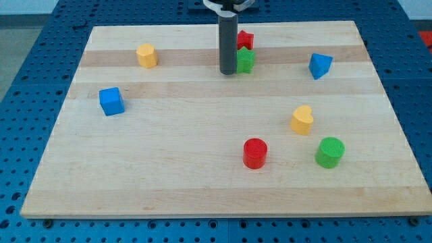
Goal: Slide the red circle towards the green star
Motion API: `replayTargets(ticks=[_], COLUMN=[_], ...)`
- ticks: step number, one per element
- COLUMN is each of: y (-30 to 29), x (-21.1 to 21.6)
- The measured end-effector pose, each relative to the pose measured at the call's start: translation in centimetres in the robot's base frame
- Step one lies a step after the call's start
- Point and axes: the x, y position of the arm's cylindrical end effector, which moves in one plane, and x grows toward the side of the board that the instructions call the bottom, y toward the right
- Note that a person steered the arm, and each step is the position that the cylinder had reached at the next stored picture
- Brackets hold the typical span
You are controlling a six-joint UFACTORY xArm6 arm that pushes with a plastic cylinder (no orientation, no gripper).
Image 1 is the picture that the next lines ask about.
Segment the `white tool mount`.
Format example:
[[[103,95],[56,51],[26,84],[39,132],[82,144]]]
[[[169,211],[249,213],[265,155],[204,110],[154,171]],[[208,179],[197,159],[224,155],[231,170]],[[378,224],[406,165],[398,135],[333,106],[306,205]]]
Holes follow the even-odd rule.
[[[231,18],[255,3],[255,0],[202,0],[203,5],[219,17]]]

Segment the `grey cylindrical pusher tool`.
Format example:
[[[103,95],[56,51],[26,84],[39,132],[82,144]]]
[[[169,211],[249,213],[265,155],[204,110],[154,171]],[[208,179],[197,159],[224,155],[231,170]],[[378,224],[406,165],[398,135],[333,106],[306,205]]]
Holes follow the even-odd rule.
[[[219,16],[219,69],[224,75],[237,72],[238,16]]]

